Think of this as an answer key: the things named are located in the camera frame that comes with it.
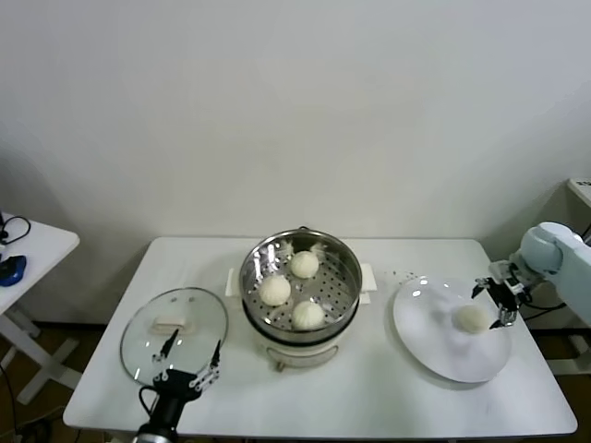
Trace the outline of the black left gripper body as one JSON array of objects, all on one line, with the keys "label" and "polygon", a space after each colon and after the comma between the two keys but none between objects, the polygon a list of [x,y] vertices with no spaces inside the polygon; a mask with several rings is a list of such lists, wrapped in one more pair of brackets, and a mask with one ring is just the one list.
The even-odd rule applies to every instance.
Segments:
[{"label": "black left gripper body", "polygon": [[178,423],[185,406],[199,399],[202,390],[196,374],[167,369],[153,381],[157,400],[152,418],[159,423]]}]

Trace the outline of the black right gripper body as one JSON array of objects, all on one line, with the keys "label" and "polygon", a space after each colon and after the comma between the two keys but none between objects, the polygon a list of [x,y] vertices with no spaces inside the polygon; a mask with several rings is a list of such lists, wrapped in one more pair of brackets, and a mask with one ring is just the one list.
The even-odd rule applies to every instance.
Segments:
[{"label": "black right gripper body", "polygon": [[522,305],[534,307],[532,292],[540,284],[540,277],[519,269],[491,269],[488,293],[497,304],[509,310]]}]

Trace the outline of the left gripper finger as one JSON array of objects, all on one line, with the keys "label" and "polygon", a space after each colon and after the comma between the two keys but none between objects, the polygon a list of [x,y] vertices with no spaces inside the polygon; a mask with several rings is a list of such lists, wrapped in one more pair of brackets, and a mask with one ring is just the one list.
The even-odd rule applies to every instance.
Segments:
[{"label": "left gripper finger", "polygon": [[220,358],[222,342],[218,341],[214,349],[211,360],[197,373],[192,381],[192,389],[196,392],[204,392],[220,376]]},{"label": "left gripper finger", "polygon": [[179,329],[175,329],[171,336],[163,343],[163,346],[161,347],[160,351],[152,356],[151,360],[154,365],[154,375],[152,376],[153,378],[158,378],[161,375],[161,373],[165,370],[166,362],[168,360],[170,352],[172,351],[172,348],[176,343],[178,333]]}]

